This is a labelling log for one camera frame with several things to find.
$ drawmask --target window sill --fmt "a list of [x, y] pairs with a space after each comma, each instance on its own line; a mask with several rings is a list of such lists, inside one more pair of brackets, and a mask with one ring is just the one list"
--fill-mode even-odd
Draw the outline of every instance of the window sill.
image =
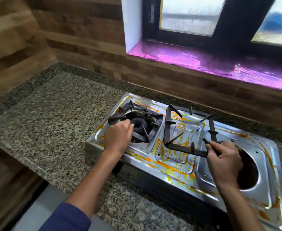
[[195, 49], [143, 39], [127, 54], [282, 90], [282, 66], [266, 59], [221, 59]]

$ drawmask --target left hand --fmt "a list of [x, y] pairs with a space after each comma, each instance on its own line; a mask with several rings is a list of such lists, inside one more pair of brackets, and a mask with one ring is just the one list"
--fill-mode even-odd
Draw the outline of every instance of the left hand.
[[126, 151], [134, 131], [134, 124], [126, 119], [110, 126], [104, 134], [104, 152], [119, 160]]

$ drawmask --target window glass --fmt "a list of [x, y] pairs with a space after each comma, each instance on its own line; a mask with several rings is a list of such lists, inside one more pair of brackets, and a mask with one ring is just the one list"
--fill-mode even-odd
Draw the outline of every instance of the window glass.
[[161, 0], [160, 29], [211, 36], [225, 0]]
[[252, 41], [282, 45], [282, 0], [275, 0]]

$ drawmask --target window frame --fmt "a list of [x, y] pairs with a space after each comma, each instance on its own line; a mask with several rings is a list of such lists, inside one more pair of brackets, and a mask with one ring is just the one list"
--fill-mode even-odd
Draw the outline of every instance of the window frame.
[[282, 46], [251, 41], [274, 1], [225, 0], [212, 36], [205, 36], [160, 29], [161, 0], [143, 0], [143, 38], [215, 54], [282, 61]]

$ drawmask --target granite countertop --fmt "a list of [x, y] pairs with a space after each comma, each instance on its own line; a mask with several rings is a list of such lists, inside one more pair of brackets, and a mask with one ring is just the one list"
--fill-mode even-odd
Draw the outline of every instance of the granite countertop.
[[[52, 185], [70, 193], [93, 166], [85, 162], [85, 141], [125, 91], [159, 102], [191, 105], [58, 63], [40, 78], [27, 81], [0, 99], [0, 147]], [[273, 139], [279, 146], [282, 162], [281, 130], [203, 106], [193, 108], [215, 112], [221, 122]], [[118, 230], [208, 229], [112, 174], [100, 197], [97, 215]]]

